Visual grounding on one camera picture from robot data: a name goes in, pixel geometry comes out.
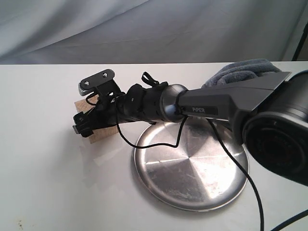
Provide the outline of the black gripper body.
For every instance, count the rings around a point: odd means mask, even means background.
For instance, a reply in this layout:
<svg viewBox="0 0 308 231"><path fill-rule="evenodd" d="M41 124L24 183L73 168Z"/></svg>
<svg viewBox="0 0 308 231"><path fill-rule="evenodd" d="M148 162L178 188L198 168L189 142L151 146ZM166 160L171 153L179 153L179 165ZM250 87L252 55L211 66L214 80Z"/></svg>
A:
<svg viewBox="0 0 308 231"><path fill-rule="evenodd" d="M108 118L109 123L115 124L138 121L154 124L165 121L160 108L160 99L167 86L167 83L161 83L146 89L140 84L135 84L126 94L118 96L106 109L102 108L103 115Z"/></svg>

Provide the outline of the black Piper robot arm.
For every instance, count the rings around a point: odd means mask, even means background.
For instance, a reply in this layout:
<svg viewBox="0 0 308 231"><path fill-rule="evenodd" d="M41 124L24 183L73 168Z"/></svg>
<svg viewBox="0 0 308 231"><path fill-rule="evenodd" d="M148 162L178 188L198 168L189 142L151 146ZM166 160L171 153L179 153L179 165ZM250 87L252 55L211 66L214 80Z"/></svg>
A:
<svg viewBox="0 0 308 231"><path fill-rule="evenodd" d="M158 82L148 73L122 92L113 70L87 77L78 85L92 108L74 116L74 130L86 138L94 130L121 123L181 122L204 117L225 122L235 141L245 145L267 170L302 185L308 183L308 73L278 72L225 85L189 90Z"/></svg>

